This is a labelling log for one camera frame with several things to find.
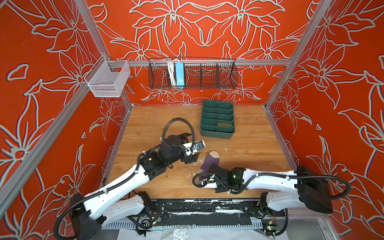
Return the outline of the purple striped sock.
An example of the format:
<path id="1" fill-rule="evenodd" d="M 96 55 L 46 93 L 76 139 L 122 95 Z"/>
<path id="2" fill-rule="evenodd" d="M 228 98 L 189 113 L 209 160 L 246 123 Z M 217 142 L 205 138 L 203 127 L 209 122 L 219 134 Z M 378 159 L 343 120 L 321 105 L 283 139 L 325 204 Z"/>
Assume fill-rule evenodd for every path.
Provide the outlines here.
<path id="1" fill-rule="evenodd" d="M 209 168 L 211 165 L 218 165 L 220 162 L 220 155 L 218 152 L 216 151 L 211 151 L 209 152 L 204 161 L 203 161 L 203 164 L 202 166 L 200 167 L 200 172 L 208 172 Z"/>

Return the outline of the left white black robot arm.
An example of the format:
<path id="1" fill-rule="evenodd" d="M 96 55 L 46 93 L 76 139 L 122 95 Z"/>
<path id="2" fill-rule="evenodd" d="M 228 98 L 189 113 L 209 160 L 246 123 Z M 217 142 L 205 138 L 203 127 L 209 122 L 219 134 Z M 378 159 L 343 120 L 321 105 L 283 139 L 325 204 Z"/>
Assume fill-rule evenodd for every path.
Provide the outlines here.
<path id="1" fill-rule="evenodd" d="M 190 128 L 190 133 L 166 136 L 168 128 L 175 122 L 183 122 Z M 54 225 L 54 236 L 65 240 L 60 228 L 65 216 L 70 214 L 74 235 L 71 240 L 89 239 L 101 230 L 102 222 L 107 220 L 106 210 L 121 200 L 122 197 L 145 185 L 166 172 L 177 161 L 185 164 L 196 162 L 199 151 L 205 147 L 203 141 L 196 141 L 192 125 L 183 118 L 174 118 L 165 126 L 161 143 L 138 155 L 137 163 L 125 174 L 110 184 L 83 196 L 75 194 L 70 206 L 60 214 Z"/>

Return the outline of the green compartment tray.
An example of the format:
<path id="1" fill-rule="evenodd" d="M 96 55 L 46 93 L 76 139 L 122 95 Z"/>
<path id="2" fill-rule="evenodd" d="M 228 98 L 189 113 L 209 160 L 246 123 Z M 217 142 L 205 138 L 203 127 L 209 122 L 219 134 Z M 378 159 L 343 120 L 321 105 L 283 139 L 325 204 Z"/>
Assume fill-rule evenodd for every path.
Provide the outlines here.
<path id="1" fill-rule="evenodd" d="M 230 123 L 233 127 L 221 128 L 218 122 Z M 200 131 L 204 137 L 231 139 L 235 133 L 234 105 L 225 101 L 203 101 Z"/>

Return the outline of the green striped sock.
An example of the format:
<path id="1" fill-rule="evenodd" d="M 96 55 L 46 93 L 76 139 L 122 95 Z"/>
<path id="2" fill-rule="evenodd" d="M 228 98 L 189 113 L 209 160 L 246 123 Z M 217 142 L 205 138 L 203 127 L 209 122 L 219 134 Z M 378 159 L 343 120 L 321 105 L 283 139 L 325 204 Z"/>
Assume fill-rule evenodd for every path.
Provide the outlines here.
<path id="1" fill-rule="evenodd" d="M 217 123 L 217 126 L 218 126 L 218 127 L 221 127 L 221 128 L 232 128 L 232 127 L 233 127 L 232 124 L 230 124 L 230 123 L 225 123 L 225 122 L 218 122 L 218 123 Z"/>

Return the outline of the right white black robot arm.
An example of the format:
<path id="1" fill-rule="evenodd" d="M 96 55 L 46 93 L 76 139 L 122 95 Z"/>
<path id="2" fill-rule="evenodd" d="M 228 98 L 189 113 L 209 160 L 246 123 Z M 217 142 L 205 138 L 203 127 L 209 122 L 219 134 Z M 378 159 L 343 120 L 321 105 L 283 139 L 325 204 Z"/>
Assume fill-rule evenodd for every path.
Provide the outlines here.
<path id="1" fill-rule="evenodd" d="M 350 183 L 342 178 L 318 175 L 303 166 L 288 172 L 260 172 L 246 168 L 229 171 L 211 165 L 208 171 L 196 174 L 192 182 L 197 188 L 232 195 L 261 189 L 259 209 L 275 212 L 306 207 L 317 213 L 331 214 L 334 211 L 332 201 L 347 196 L 352 190 Z"/>

